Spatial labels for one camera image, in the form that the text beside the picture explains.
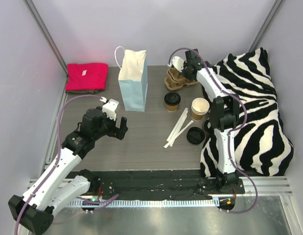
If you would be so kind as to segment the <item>black coffee cup lid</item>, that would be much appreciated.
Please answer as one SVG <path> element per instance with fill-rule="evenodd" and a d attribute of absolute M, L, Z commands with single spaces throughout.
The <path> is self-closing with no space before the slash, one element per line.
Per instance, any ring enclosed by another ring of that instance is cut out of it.
<path fill-rule="evenodd" d="M 164 102 L 167 105 L 175 106 L 181 102 L 181 97 L 177 92 L 169 92 L 164 96 Z"/>

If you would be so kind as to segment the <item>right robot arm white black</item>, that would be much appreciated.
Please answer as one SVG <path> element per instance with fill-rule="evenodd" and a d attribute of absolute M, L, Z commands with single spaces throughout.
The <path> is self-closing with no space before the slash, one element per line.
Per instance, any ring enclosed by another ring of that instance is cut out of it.
<path fill-rule="evenodd" d="M 209 118 L 216 136 L 219 154 L 215 186 L 220 193 L 227 193 L 239 181 L 234 162 L 234 132 L 240 112 L 238 97 L 226 90 L 213 69 L 202 60 L 198 50 L 187 50 L 185 56 L 182 76 L 198 81 L 211 100 Z"/>

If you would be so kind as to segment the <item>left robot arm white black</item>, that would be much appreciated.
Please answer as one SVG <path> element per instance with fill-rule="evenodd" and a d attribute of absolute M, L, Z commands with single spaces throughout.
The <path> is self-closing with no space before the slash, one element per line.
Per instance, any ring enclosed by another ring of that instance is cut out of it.
<path fill-rule="evenodd" d="M 97 140 L 104 136 L 124 139 L 128 131 L 127 118 L 122 117 L 117 127 L 116 120 L 111 119 L 108 112 L 100 107 L 89 109 L 77 128 L 66 136 L 57 156 L 40 178 L 23 195 L 10 198 L 8 205 L 16 221 L 15 234 L 22 225 L 35 235 L 42 235 L 68 203 L 84 193 L 98 192 L 98 176 L 86 169 L 64 187 L 59 188 L 59 185 L 94 148 Z"/>

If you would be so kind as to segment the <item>brown paper coffee cup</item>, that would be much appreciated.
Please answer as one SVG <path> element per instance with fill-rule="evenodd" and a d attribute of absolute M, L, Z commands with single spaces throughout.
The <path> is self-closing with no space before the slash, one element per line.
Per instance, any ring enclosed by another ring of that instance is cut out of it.
<path fill-rule="evenodd" d="M 179 107 L 179 103 L 174 103 L 174 104 L 166 103 L 165 107 L 168 112 L 175 112 Z"/>

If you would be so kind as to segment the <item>light blue paper bag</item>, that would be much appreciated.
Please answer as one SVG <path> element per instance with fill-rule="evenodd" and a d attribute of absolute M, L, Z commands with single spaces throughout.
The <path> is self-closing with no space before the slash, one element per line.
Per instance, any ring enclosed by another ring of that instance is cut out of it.
<path fill-rule="evenodd" d="M 118 49 L 124 52 L 121 64 L 116 57 Z M 118 46 L 114 51 L 114 56 L 120 69 L 118 83 L 125 110 L 144 112 L 148 88 L 147 51 L 133 51 Z"/>

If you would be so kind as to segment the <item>brown cardboard cup carrier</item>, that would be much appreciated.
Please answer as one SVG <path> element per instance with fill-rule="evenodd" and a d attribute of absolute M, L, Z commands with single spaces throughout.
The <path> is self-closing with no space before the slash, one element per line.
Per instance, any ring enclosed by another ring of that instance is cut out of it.
<path fill-rule="evenodd" d="M 164 84 L 170 91 L 176 91 L 181 89 L 183 86 L 193 86 L 197 85 L 198 81 L 191 81 L 180 75 L 179 71 L 175 68 L 169 68 L 166 71 L 166 78 L 164 79 Z"/>

